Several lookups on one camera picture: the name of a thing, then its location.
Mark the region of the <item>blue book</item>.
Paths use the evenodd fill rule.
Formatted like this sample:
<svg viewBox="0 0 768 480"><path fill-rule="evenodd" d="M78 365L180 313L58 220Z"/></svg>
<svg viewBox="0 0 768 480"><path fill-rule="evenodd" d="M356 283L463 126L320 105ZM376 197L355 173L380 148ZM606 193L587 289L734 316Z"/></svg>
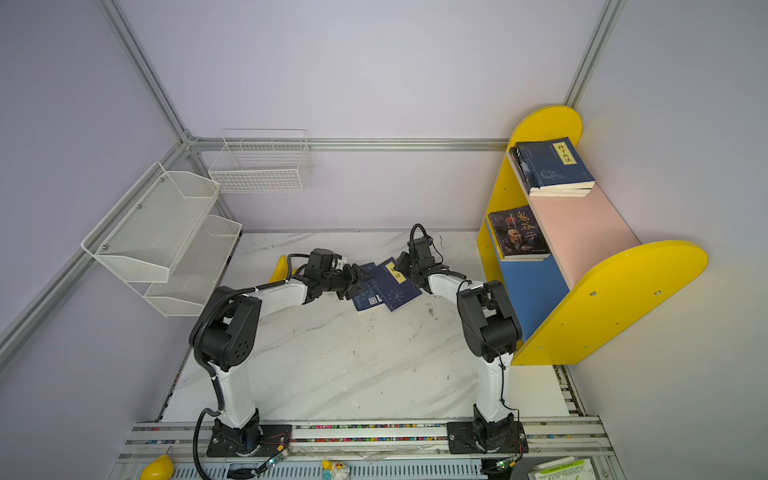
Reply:
<svg viewBox="0 0 768 480"><path fill-rule="evenodd" d="M352 298L355 310L364 312L384 304L384 300L374 286L373 279L376 272L376 264L369 262L363 264L361 269L367 274L360 292Z"/></svg>
<svg viewBox="0 0 768 480"><path fill-rule="evenodd" d="M371 283L391 312L422 294L422 291L409 278L395 269L393 258L374 266Z"/></svg>
<svg viewBox="0 0 768 480"><path fill-rule="evenodd" d="M568 137L535 142L518 142L523 160L533 171L542 189L592 188L595 179L586 168Z"/></svg>

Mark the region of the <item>purple old man book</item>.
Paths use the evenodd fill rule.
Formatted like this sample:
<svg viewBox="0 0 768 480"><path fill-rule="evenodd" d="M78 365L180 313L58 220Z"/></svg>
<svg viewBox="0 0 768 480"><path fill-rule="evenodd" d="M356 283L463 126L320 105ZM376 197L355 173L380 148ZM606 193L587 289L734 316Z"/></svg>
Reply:
<svg viewBox="0 0 768 480"><path fill-rule="evenodd" d="M536 262L551 255L543 230L528 205L490 212L486 224L502 262Z"/></svg>

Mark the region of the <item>black book with barcode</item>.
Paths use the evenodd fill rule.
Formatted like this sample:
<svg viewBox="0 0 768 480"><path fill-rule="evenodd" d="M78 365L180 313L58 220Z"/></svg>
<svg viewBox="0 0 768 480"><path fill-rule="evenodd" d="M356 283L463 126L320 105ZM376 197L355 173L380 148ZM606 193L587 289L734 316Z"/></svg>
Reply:
<svg viewBox="0 0 768 480"><path fill-rule="evenodd" d="M590 188L561 188L542 189L533 171L523 160L519 150L516 147L509 149L510 159L514 162L517 172L520 174L524 190L530 197L561 197L561 198L583 198L590 192Z"/></svg>

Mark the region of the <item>blue book front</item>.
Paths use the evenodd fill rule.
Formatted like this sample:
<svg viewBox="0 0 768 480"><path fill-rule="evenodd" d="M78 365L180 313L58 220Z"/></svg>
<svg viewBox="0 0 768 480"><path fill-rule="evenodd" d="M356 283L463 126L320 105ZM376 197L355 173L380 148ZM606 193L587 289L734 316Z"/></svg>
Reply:
<svg viewBox="0 0 768 480"><path fill-rule="evenodd" d="M568 137L535 142L518 142L523 160L533 171L542 189L592 188L595 179L586 168Z"/></svg>

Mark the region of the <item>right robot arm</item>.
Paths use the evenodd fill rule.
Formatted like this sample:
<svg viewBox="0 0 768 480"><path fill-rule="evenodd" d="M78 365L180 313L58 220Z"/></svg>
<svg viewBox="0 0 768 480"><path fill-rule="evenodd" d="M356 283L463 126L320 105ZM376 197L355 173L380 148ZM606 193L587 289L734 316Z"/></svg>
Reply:
<svg viewBox="0 0 768 480"><path fill-rule="evenodd" d="M440 258L428 234L407 242L395 269L421 290L452 302L466 345L478 361L478 391L469 422L447 426L451 452L528 452L519 411L505 399L507 370L523 329L504 285L479 282L454 271Z"/></svg>

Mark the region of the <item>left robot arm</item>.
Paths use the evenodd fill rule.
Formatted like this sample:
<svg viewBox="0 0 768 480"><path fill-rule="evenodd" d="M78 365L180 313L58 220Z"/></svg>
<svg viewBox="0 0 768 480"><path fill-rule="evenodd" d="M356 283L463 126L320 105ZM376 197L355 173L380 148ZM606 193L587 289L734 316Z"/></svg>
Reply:
<svg viewBox="0 0 768 480"><path fill-rule="evenodd" d="M199 433L204 418L213 419L207 456L271 455L290 437L288 426L261 428L252 398L246 362L260 321L325 293L351 300L371 279L370 267L350 264L339 254L316 248L308 254L281 257L266 284L214 290L189 336L193 358L211 380L216 399L214 408L203 409L195 427Z"/></svg>

